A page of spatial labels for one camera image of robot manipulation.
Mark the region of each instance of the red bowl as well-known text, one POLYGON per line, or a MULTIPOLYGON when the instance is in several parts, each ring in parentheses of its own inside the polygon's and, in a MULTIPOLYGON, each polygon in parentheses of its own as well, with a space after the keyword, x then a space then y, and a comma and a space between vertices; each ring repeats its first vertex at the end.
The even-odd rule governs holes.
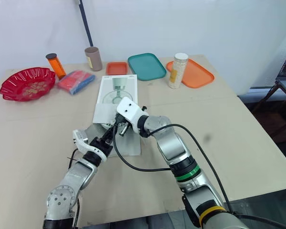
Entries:
POLYGON ((0 89, 3 99, 29 101, 39 99, 55 84, 55 72, 49 68, 28 68, 11 75, 0 89))

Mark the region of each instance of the white wall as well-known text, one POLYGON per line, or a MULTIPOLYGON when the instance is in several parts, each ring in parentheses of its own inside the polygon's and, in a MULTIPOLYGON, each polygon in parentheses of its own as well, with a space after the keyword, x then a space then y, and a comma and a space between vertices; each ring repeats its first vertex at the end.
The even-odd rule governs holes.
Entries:
MULTIPOLYGON (((205 54, 243 94, 286 35, 286 0, 84 0, 105 61, 152 52, 205 54)), ((7 68, 86 61, 76 0, 0 0, 0 78, 7 68)))
POLYGON ((259 75, 253 87, 273 86, 278 73, 286 60, 286 36, 277 48, 272 60, 268 63, 262 74, 259 75))
POLYGON ((84 2, 105 59, 152 52, 205 54, 237 94, 262 73, 286 35, 286 0, 84 2))
POLYGON ((76 0, 0 0, 0 78, 5 69, 85 62, 89 47, 76 0))

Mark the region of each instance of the printed picture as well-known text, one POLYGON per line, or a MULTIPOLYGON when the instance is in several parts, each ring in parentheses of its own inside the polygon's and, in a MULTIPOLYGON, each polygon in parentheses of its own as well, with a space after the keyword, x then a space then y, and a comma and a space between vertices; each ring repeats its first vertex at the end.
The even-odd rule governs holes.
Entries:
POLYGON ((124 97, 138 103, 137 75, 103 76, 93 123, 111 124, 116 114, 116 107, 124 97))

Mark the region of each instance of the white container lid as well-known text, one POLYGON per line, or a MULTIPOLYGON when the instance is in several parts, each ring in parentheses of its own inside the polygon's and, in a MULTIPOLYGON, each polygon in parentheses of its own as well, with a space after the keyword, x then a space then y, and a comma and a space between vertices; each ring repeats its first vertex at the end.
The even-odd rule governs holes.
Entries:
POLYGON ((189 59, 189 56, 185 53, 179 52, 175 54, 175 58, 181 61, 185 61, 187 59, 189 59))

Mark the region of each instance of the orange tray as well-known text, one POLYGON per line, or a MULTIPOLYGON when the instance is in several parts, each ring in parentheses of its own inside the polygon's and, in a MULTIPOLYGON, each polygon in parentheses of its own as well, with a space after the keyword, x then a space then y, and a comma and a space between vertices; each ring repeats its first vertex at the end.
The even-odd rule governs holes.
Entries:
MULTIPOLYGON (((166 68, 168 71, 171 71, 173 68, 173 61, 168 62, 166 68)), ((199 88, 213 82, 214 79, 214 75, 204 67, 197 64, 195 61, 192 61, 191 59, 188 60, 182 78, 182 82, 187 87, 199 88)))
POLYGON ((107 64, 107 75, 126 75, 128 72, 126 62, 110 62, 107 64))

